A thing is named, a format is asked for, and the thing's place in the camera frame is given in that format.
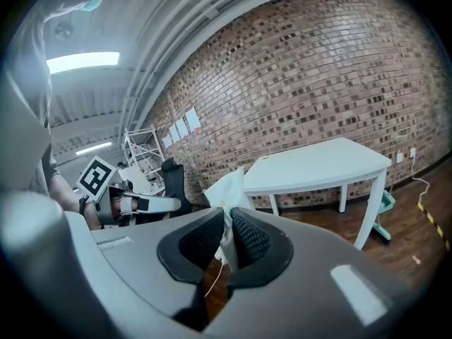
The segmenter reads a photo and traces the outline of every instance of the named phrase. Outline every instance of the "white cloth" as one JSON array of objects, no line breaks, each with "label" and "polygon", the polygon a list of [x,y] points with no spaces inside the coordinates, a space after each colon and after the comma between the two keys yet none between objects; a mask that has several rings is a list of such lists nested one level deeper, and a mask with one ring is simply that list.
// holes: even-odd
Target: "white cloth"
[{"label": "white cloth", "polygon": [[225,212],[225,231],[223,232],[220,247],[215,253],[215,258],[221,260],[223,265],[228,263],[231,271],[238,270],[239,267],[230,210],[234,207],[240,207],[246,201],[244,200],[243,181],[244,169],[239,167],[236,171],[223,176],[204,192],[209,200],[210,207],[221,207]]}]

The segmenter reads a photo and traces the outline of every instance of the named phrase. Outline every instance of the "person's arm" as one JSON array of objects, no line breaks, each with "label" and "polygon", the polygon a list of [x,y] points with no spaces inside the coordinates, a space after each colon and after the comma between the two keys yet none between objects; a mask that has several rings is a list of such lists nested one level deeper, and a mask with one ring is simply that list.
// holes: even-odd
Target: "person's arm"
[{"label": "person's arm", "polygon": [[[50,197],[58,202],[63,210],[78,213],[80,208],[78,196],[72,190],[71,186],[69,186],[68,182],[60,175],[50,145],[45,151],[44,156],[42,156],[42,168],[44,169]],[[84,216],[90,230],[100,229],[100,222],[97,218],[94,203],[86,204]]]}]

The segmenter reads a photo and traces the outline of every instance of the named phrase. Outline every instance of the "metal rack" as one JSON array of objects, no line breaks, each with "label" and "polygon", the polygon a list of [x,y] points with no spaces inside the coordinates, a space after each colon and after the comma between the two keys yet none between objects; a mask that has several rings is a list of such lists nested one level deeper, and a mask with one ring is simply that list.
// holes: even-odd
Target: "metal rack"
[{"label": "metal rack", "polygon": [[146,179],[153,183],[155,193],[165,189],[163,178],[158,173],[165,156],[158,143],[154,126],[136,131],[124,129],[122,149],[129,167],[140,167]]}]

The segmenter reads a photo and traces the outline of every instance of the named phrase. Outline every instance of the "teal stand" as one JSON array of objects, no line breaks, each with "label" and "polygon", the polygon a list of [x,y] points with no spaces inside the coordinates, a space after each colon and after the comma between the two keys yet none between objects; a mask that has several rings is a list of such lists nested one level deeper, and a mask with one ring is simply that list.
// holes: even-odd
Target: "teal stand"
[{"label": "teal stand", "polygon": [[[383,191],[383,196],[381,197],[381,203],[379,208],[379,215],[389,211],[396,204],[396,200],[392,197],[387,190]],[[387,232],[382,226],[379,225],[378,221],[375,221],[372,227],[383,239],[387,242],[391,240],[391,234]]]}]

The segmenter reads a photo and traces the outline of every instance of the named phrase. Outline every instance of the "black chair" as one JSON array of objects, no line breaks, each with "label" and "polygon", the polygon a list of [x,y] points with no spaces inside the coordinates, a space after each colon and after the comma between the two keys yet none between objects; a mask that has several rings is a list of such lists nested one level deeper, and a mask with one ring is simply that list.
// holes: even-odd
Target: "black chair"
[{"label": "black chair", "polygon": [[169,216],[176,218],[190,213],[193,205],[186,199],[184,193],[184,166],[178,165],[173,157],[168,158],[162,163],[162,177],[166,197],[178,198],[181,201],[181,208],[171,212]]}]

